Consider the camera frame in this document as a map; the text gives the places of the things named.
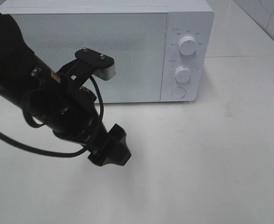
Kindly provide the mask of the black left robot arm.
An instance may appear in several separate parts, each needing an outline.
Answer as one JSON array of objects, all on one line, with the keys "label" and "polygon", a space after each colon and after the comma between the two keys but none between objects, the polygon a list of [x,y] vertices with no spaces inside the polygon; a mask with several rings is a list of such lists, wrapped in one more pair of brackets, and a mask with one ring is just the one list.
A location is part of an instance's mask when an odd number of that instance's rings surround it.
[{"label": "black left robot arm", "polygon": [[75,53],[75,60],[58,71],[48,67],[25,43],[15,19],[0,13],[0,96],[22,110],[32,128],[48,126],[62,140],[82,146],[74,153],[38,149],[0,132],[0,140],[26,152],[72,158],[89,152],[97,165],[123,166],[131,153],[126,132],[103,125],[103,99],[95,77],[104,81],[116,74],[114,59],[91,49]]}]

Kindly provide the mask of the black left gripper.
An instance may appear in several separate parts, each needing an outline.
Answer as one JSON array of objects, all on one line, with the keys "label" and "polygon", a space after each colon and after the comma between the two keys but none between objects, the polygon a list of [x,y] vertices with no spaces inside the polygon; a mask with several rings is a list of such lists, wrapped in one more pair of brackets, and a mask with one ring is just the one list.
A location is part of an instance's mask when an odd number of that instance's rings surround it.
[{"label": "black left gripper", "polygon": [[102,102],[98,86],[91,76],[79,88],[53,71],[31,74],[29,92],[29,125],[48,126],[62,140],[90,146],[88,159],[97,166],[123,166],[131,153],[126,132],[118,124],[106,131],[102,123],[103,105],[96,111],[95,100]]}]

